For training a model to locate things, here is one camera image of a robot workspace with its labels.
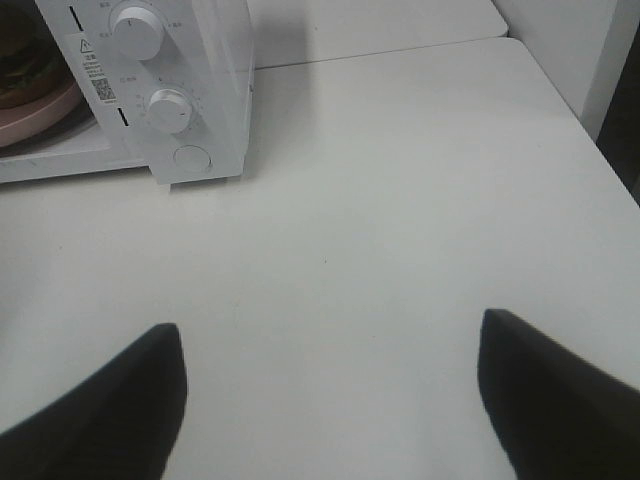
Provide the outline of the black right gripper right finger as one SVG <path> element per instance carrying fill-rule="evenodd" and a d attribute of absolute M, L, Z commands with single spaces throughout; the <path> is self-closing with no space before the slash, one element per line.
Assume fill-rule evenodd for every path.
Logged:
<path fill-rule="evenodd" d="M 517 478 L 638 478 L 638 390 L 503 309 L 483 315 L 477 378 Z"/>

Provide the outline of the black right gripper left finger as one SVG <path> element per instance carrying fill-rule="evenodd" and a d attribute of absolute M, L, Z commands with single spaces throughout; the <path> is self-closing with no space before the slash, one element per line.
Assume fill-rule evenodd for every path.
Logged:
<path fill-rule="evenodd" d="M 185 415 L 179 329 L 158 324 L 1 435 L 4 479 L 159 479 Z"/>

